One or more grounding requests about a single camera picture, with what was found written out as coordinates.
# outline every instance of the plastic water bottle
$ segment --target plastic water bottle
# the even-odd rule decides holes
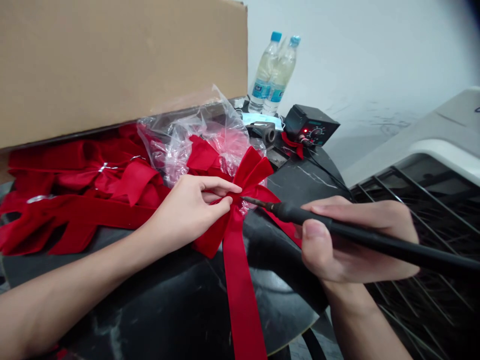
[[[249,113],[260,113],[264,106],[265,99],[270,93],[270,76],[279,58],[279,42],[282,38],[281,32],[272,32],[270,45],[263,52],[256,71],[255,84],[250,95],[250,104],[248,104]]]
[[[284,96],[285,88],[295,69],[299,44],[300,36],[292,36],[288,47],[280,54],[280,58],[270,77],[270,94],[264,101],[262,114],[273,116],[277,112],[280,101],[282,101]]]

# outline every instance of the blue face mask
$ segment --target blue face mask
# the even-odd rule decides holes
[[[283,125],[282,121],[275,116],[268,116],[268,115],[263,115],[259,113],[249,113],[249,112],[244,112],[242,115],[242,120],[245,125],[250,125],[254,122],[266,122],[266,123],[274,123],[275,124],[275,130],[282,131],[283,130]]]

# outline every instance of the black marble table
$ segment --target black marble table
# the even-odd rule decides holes
[[[316,152],[316,160],[341,179],[325,151]],[[296,156],[268,178],[267,187],[298,206],[348,196],[314,163]],[[3,256],[2,266],[9,284],[16,287],[129,233],[101,228],[84,253],[54,256],[45,250]],[[50,247],[59,235],[52,235]],[[243,238],[266,349],[272,354],[309,328],[327,300],[303,265],[300,250],[262,210],[246,216]],[[233,359],[222,248],[212,260],[189,246],[158,260],[112,292],[60,344],[87,360]]]

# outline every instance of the clear plastic bag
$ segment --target clear plastic bag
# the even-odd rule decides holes
[[[163,173],[169,187],[189,171],[187,161],[192,152],[192,135],[202,137],[222,156],[221,170],[232,177],[251,145],[265,156],[265,146],[261,142],[250,144],[241,116],[215,85],[179,98],[175,103],[200,106],[144,117],[137,122],[150,162]]]

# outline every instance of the metal wire rack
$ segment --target metal wire rack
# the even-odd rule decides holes
[[[434,158],[417,155],[351,191],[358,203],[406,204],[421,244],[480,260],[480,188]],[[477,353],[479,285],[421,270],[367,288],[414,359],[445,360]]]

